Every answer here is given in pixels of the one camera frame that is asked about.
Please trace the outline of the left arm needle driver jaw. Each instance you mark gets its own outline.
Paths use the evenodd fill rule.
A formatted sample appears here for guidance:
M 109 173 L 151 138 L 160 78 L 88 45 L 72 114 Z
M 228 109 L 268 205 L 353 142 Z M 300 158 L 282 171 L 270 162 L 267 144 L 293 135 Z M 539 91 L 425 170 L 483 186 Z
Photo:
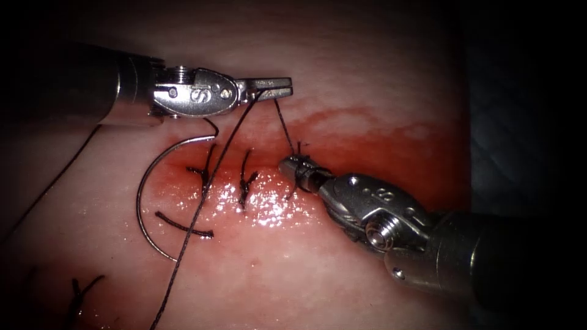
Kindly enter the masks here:
M 292 86 L 291 78 L 242 78 L 237 79 L 240 90 L 255 92 L 258 90 L 284 89 Z
M 239 97 L 239 102 L 251 102 L 257 100 L 266 101 L 266 100 L 273 100 L 279 99 L 284 97 L 289 97 L 293 95 L 293 88 L 292 87 L 284 87 L 284 88 L 277 88 L 277 89 L 248 89 L 241 93 Z

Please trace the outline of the right arm needle driver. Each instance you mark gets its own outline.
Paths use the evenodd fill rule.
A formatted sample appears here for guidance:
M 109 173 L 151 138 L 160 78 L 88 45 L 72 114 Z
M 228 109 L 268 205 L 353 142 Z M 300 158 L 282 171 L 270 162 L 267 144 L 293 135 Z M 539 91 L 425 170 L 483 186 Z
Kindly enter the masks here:
M 331 219 L 371 252 L 425 250 L 435 226 L 425 208 L 399 187 L 365 174 L 327 180 L 319 189 Z

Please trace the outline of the right arm needle driver jaw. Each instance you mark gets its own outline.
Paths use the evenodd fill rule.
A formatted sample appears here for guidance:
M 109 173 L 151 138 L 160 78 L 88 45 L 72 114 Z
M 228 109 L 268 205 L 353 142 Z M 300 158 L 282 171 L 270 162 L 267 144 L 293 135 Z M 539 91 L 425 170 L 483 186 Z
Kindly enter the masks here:
M 333 178 L 329 169 L 319 166 L 306 155 L 287 156 L 279 162 L 278 169 L 305 192 L 317 192 L 327 180 Z

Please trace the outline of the left arm needle driver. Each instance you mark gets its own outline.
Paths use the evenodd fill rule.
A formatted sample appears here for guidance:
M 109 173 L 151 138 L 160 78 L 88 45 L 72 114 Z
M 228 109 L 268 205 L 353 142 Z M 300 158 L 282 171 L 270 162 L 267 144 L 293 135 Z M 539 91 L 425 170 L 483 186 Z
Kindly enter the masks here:
M 235 79 L 207 68 L 167 67 L 152 61 L 155 85 L 150 115 L 206 118 L 233 111 L 240 103 Z

